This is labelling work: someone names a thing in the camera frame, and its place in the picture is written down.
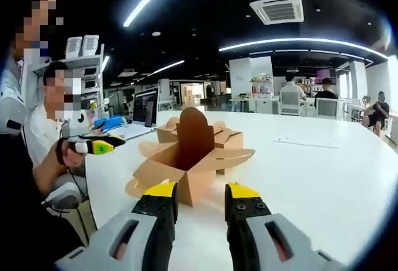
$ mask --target black ceiling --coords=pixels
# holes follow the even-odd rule
[[[388,23],[375,5],[369,6],[369,0],[302,0],[304,22],[277,25],[262,24],[249,6],[257,0],[152,0],[132,24],[124,28],[124,21],[140,1],[57,0],[57,16],[63,16],[64,21],[50,39],[50,53],[62,58],[68,37],[98,34],[100,43],[105,44],[105,54],[111,56],[104,71],[105,86],[109,86],[112,81],[120,81],[118,75],[125,68],[137,71],[135,77],[121,79],[130,83],[141,73],[152,73],[180,60],[185,63],[142,82],[153,83],[159,78],[195,79],[198,75],[218,75],[223,79],[229,59],[277,49],[331,50],[370,58],[374,62],[381,60],[356,48],[314,42],[252,45],[218,51],[221,47],[264,39],[327,38],[366,47],[374,45],[384,54],[395,52],[393,42],[387,49],[383,48],[387,44]],[[153,32],[161,35],[153,37]],[[293,59],[299,65],[310,62],[338,67],[347,58],[280,53],[273,55],[272,60],[274,65],[289,66]]]

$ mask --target monitor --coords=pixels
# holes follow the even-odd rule
[[[134,94],[132,121],[144,123],[146,127],[156,126],[159,87]]]
[[[331,82],[336,84],[336,70],[335,69],[319,69],[317,70],[317,80],[315,83],[322,83],[324,78],[330,78]]]

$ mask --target open cardboard box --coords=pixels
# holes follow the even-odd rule
[[[146,161],[126,185],[127,194],[140,198],[146,189],[165,181],[179,183],[178,199],[193,206],[216,177],[216,170],[237,166],[253,156],[254,150],[215,147],[215,131],[196,108],[185,109],[177,125],[177,142],[142,142]]]
[[[166,125],[156,129],[157,138],[160,143],[178,142],[177,125],[179,122],[179,118],[171,117]],[[243,133],[227,128],[223,121],[218,121],[213,124],[213,133],[215,148],[243,149]],[[216,172],[224,175],[231,170],[232,168],[228,168],[217,170]]]

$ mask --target white round table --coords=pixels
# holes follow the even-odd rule
[[[177,111],[158,114],[165,124]],[[218,176],[196,207],[180,204],[169,270],[232,270],[224,221],[224,185],[238,181],[257,190],[272,213],[283,214],[322,249],[344,264],[382,223],[398,175],[398,155],[371,131],[353,122],[251,113],[205,112],[209,123],[224,120],[243,131],[256,150],[246,163]],[[98,228],[120,210],[132,210],[125,184],[145,160],[139,142],[86,158],[93,217]]]

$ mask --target laptop screen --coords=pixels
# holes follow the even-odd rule
[[[158,94],[158,87],[134,94],[133,122],[143,122],[147,127],[156,125]]]

